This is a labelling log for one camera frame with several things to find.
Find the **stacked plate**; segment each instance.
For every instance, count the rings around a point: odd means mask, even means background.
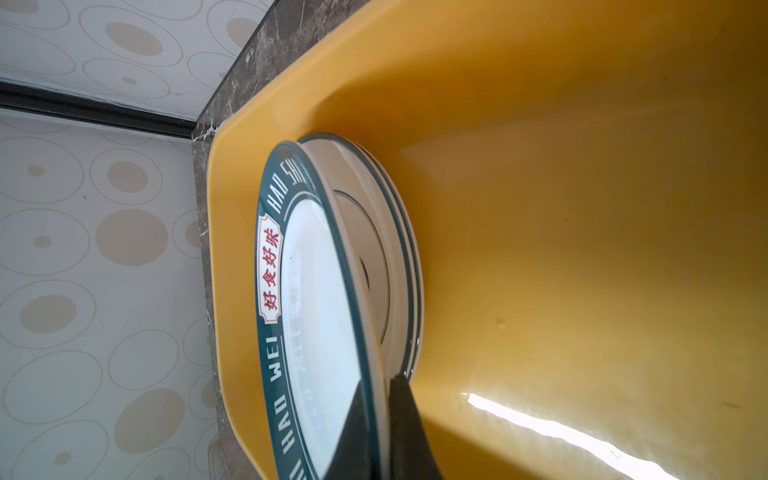
[[[323,478],[360,385],[369,456],[389,471],[387,385],[411,378],[424,295],[397,189],[359,145],[315,134],[274,148],[256,231],[256,303],[280,478]]]

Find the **beige circle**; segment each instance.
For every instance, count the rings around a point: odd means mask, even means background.
[[[163,445],[184,419],[184,399],[171,389],[155,389],[129,403],[114,424],[114,442],[126,453]]]
[[[144,168],[135,163],[119,161],[110,165],[107,170],[107,180],[112,187],[123,193],[137,194],[147,186],[149,177]]]
[[[72,459],[72,454],[70,452],[62,452],[58,455],[56,455],[56,458],[54,458],[54,463],[56,465],[62,466],[63,464],[69,462]]]
[[[163,53],[163,44],[160,40],[136,25],[112,22],[104,28],[104,32],[114,43],[133,53],[148,57]]]
[[[197,225],[197,220],[187,225],[184,236],[187,238],[187,243],[192,247],[200,248],[200,228]]]
[[[50,237],[36,237],[32,243],[37,248],[48,248],[51,246],[51,238]]]
[[[162,255],[167,245],[165,225],[144,210],[118,210],[96,227],[96,247],[118,265],[146,265]]]
[[[206,407],[212,409],[216,408],[216,383],[211,380],[203,387],[203,392],[200,394],[200,401]]]
[[[77,312],[74,302],[66,296],[44,295],[27,303],[19,320],[32,333],[53,333],[72,323]]]
[[[227,23],[227,34],[235,45],[243,48],[257,26],[259,25],[256,22],[248,18],[233,18]]]
[[[45,173],[45,169],[40,165],[30,165],[27,167],[27,173],[33,177],[42,177]]]
[[[30,15],[40,9],[40,4],[38,0],[0,0],[0,8],[8,12]]]

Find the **marble countertop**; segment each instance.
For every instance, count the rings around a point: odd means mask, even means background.
[[[217,382],[219,435],[232,432],[218,388],[213,290],[210,285],[208,241],[207,170],[210,146],[216,130],[256,93],[346,20],[368,0],[277,0],[246,44],[232,68],[214,92],[192,133],[200,248],[203,254],[206,309],[210,330],[214,378]]]

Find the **yellow basin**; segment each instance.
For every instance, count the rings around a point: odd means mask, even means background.
[[[374,0],[232,117],[208,177],[219,374],[265,478],[258,186],[321,131],[412,219],[412,388],[446,478],[768,478],[766,13]]]

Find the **wall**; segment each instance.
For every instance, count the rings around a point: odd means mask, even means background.
[[[0,478],[208,478],[189,141],[0,111]]]
[[[270,0],[2,0],[0,79],[194,120]]]

